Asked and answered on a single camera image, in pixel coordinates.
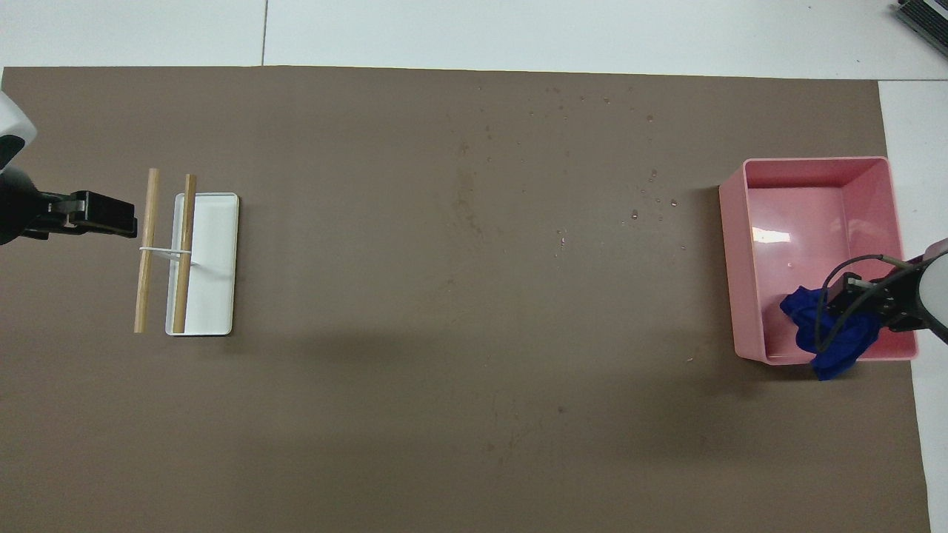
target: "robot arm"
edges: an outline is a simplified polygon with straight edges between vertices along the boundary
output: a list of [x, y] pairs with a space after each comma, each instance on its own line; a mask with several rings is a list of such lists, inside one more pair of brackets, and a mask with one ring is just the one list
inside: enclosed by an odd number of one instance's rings
[[[919, 257], [894, 263], [898, 265], [888, 275], [876, 280], [843, 274], [826, 291], [826, 311], [840, 323], [853, 313], [874, 313], [892, 331], [930, 329], [948, 343], [948, 239], [936, 242]], [[830, 331], [821, 343], [830, 344], [832, 335]]]
[[9, 163], [36, 138], [36, 127], [0, 92], [0, 245], [24, 236], [87, 232], [135, 237], [135, 206], [89, 191], [41, 193], [29, 176]]

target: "white tray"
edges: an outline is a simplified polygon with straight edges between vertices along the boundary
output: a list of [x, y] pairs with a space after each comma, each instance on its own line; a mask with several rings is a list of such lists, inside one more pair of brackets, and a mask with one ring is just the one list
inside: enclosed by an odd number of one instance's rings
[[[172, 243], [181, 242], [184, 194], [174, 199]], [[237, 219], [240, 198], [234, 193], [198, 193], [194, 197], [194, 236], [191, 242], [191, 279], [184, 333], [172, 333], [175, 280], [178, 263], [168, 276], [168, 335], [228, 335], [233, 325], [234, 281], [237, 267]]]

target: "blue cloth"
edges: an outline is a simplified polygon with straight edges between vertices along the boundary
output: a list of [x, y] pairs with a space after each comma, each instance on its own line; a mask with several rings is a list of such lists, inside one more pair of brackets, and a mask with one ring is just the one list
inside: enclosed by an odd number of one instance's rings
[[[813, 338], [816, 325], [816, 306], [819, 304], [820, 289], [809, 290], [799, 287], [793, 294], [787, 295], [780, 303], [782, 310], [796, 324], [796, 345], [802, 350], [816, 354], [810, 365], [820, 381], [833, 379], [843, 374], [856, 359], [879, 338], [883, 328], [882, 320], [874, 313], [853, 313], [839, 334], [823, 353], [816, 353]], [[837, 317], [823, 309], [820, 316], [820, 338], [825, 339], [836, 323]]]

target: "wooden dowel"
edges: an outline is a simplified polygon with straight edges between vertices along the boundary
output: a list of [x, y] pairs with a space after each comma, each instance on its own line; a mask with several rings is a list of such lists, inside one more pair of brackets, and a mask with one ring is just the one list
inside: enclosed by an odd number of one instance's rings
[[[184, 178], [184, 209], [181, 212], [181, 247], [191, 251], [194, 236], [194, 196], [197, 193], [197, 176], [188, 174]], [[178, 261], [177, 283], [174, 289], [174, 318], [172, 333], [184, 333], [185, 317], [188, 313], [188, 282], [191, 278], [191, 254], [182, 253]]]
[[[148, 171], [148, 192], [145, 193], [145, 219], [141, 229], [141, 245], [155, 245], [155, 221], [158, 214], [158, 169]], [[144, 249], [138, 259], [138, 291], [135, 296], [135, 332], [145, 332], [148, 319], [148, 291], [152, 278], [152, 251]]]

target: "brown paper mat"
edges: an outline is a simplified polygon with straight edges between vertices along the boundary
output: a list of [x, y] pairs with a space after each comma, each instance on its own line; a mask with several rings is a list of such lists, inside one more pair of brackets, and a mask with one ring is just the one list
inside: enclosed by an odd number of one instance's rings
[[234, 333], [132, 331], [137, 241], [0, 249], [31, 531], [925, 531], [907, 363], [738, 359], [716, 186], [884, 154], [876, 84], [8, 68], [42, 191], [242, 199]]

